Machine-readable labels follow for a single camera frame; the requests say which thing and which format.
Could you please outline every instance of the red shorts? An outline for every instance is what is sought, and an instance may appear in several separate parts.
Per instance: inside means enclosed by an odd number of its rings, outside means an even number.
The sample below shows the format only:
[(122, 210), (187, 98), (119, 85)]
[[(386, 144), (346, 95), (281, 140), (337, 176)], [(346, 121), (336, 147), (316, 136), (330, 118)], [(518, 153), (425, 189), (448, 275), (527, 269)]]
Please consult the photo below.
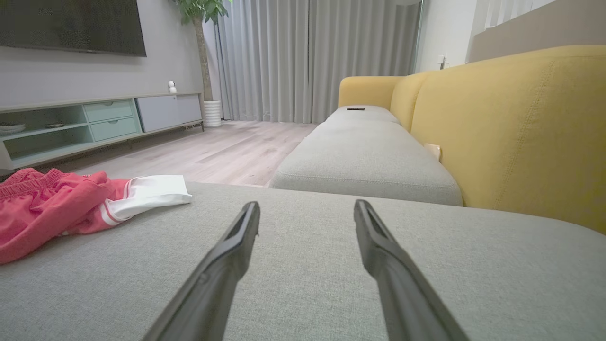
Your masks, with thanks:
[(106, 199), (122, 199), (127, 183), (110, 180), (105, 172), (81, 177), (57, 169), (47, 174), (19, 170), (0, 184), (0, 264), (19, 259), (59, 235), (113, 227), (103, 219), (102, 205)]

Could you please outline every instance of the plant pot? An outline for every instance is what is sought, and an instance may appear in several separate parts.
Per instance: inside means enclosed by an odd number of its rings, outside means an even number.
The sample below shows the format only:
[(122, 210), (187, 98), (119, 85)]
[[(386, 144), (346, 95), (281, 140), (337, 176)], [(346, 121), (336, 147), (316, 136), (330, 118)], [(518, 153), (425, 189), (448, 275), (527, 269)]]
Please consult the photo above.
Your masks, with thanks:
[(204, 101), (204, 127), (221, 127), (221, 101)]

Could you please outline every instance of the tv screen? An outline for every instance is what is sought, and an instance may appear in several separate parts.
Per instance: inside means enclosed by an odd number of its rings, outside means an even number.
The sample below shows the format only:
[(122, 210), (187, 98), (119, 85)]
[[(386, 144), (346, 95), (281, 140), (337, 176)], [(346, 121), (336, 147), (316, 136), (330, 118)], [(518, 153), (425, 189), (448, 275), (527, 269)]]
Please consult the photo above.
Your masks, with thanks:
[(0, 0), (0, 45), (146, 56), (136, 0)]

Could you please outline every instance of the sofa armrest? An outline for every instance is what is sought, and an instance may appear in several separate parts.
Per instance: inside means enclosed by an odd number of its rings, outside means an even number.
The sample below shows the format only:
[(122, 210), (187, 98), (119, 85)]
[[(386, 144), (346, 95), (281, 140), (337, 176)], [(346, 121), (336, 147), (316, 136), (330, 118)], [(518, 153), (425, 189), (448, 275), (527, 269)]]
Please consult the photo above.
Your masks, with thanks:
[(346, 77), (339, 87), (339, 107), (378, 106), (391, 107), (391, 95), (396, 83), (403, 77), (366, 76)]

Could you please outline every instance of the fabric upholstery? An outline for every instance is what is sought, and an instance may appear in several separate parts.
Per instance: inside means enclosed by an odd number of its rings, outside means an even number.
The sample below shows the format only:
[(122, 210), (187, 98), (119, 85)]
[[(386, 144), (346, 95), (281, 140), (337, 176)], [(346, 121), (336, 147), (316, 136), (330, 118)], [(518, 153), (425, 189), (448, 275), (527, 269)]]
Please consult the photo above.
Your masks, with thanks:
[[(365, 110), (347, 110), (347, 108), (364, 108)], [(398, 119), (393, 116), (389, 110), (377, 106), (345, 106), (338, 108), (327, 119), (327, 121), (337, 120), (365, 120), (365, 121), (386, 121), (398, 123)]]
[(400, 125), (381, 121), (322, 123), (284, 159), (270, 187), (462, 204), (444, 167)]
[[(191, 204), (0, 267), (5, 340), (140, 340), (242, 205), (261, 206), (225, 340), (386, 340), (356, 197), (188, 184)], [(471, 340), (602, 340), (606, 236), (547, 218), (367, 199)]]
[(407, 131), (410, 131), (413, 124), (413, 113), (419, 90), (431, 74), (431, 72), (423, 72), (403, 77), (393, 89), (390, 111)]
[(367, 106), (391, 107), (391, 95), (396, 83), (403, 77), (363, 76), (346, 77), (339, 86), (339, 107)]
[(428, 76), (411, 134), (442, 147), (466, 206), (606, 233), (606, 46), (572, 46)]

